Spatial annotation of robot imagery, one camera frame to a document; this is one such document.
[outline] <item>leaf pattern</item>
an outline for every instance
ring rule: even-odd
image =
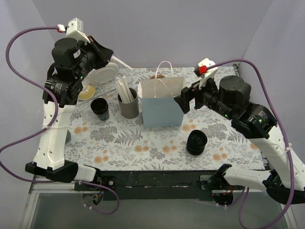
[[[156,68],[134,68],[130,87],[155,74]],[[174,75],[184,76],[188,85],[198,80],[190,68],[173,68]],[[169,68],[159,74],[171,75]],[[233,67],[219,67],[216,85],[226,75],[234,74]],[[108,83],[104,90],[111,90]],[[110,118],[101,121],[90,109],[90,102],[78,104],[70,120],[71,141],[65,147],[65,159],[101,170],[192,170],[218,169],[222,164],[248,169],[264,169],[260,150],[243,135],[231,128],[229,120],[206,107],[191,110],[181,126],[145,129],[142,114],[134,119],[121,116],[114,92],[105,96]],[[205,132],[208,143],[204,152],[193,156],[186,150],[190,132]]]

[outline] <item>bag handle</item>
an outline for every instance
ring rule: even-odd
[[[164,63],[164,62],[168,62],[168,63],[170,64],[170,66],[171,66],[171,72],[172,72],[171,77],[173,76],[173,67],[172,67],[172,64],[171,64],[169,61],[162,61],[162,62],[159,64],[158,68],[157,68],[155,79],[157,79],[157,74],[158,74],[160,65],[161,65],[162,63]]]
[[[154,97],[155,97],[155,98],[156,98],[156,83],[157,83],[158,80],[160,80],[160,81],[163,83],[163,85],[166,87],[166,89],[168,90],[168,92],[172,94],[172,92],[168,89],[168,87],[165,85],[165,83],[164,83],[161,79],[157,79],[157,74],[158,74],[158,71],[159,71],[159,67],[160,67],[160,65],[161,65],[162,63],[164,63],[164,62],[168,62],[168,63],[170,64],[170,66],[171,66],[171,72],[172,72],[171,78],[172,78],[172,76],[173,76],[173,67],[172,67],[172,64],[171,64],[169,61],[162,61],[162,62],[159,64],[158,68],[157,68],[156,76],[155,76],[155,79],[156,79],[156,81],[154,82]]]

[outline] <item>wall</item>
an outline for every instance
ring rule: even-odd
[[[0,1],[0,146],[28,136],[41,129],[42,91],[18,78],[5,62],[5,48],[20,30],[44,26],[31,0]],[[48,31],[24,35],[13,45],[10,54],[17,70],[41,84],[51,61],[54,41]],[[3,163],[20,176],[32,178],[24,166],[36,154],[39,138],[4,150]],[[19,228],[28,198],[30,183],[19,181],[0,168],[0,228]]]
[[[305,162],[305,1],[274,0],[253,37],[244,58],[261,72],[274,108],[295,152]],[[241,76],[252,85],[252,100],[267,104],[257,76],[246,64]],[[299,228],[305,225],[305,206],[293,206]]]
[[[84,21],[85,33],[134,67],[240,58],[272,0],[33,0],[46,25]]]

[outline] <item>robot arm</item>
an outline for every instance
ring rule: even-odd
[[[232,120],[231,126],[255,144],[266,156],[274,170],[254,171],[224,164],[205,182],[210,188],[223,189],[241,185],[267,192],[276,201],[285,204],[290,191],[290,169],[283,135],[272,113],[264,106],[250,102],[251,86],[238,76],[226,76],[219,89],[214,81],[214,69],[206,71],[208,59],[195,67],[202,77],[191,87],[183,88],[175,97],[183,112],[190,111],[189,102],[195,98],[195,109],[207,106],[223,117]],[[295,195],[293,204],[305,202],[305,165],[291,149],[295,170]]]
[[[108,64],[113,51],[107,49],[82,32],[82,21],[69,22],[66,37],[58,40],[52,50],[54,63],[51,65],[45,87],[54,93],[59,104],[58,116],[54,124],[41,134],[39,148],[33,162],[27,163],[25,170],[44,176],[53,181],[70,183],[73,180],[94,181],[96,168],[64,159],[64,146],[70,117],[82,91],[82,81],[94,68]],[[52,119],[55,104],[44,92],[43,127]]]

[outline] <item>white plate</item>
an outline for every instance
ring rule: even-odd
[[[119,66],[116,63],[109,63],[105,67],[92,70],[86,77],[89,84],[96,86],[103,83],[108,83],[114,79],[119,73]]]

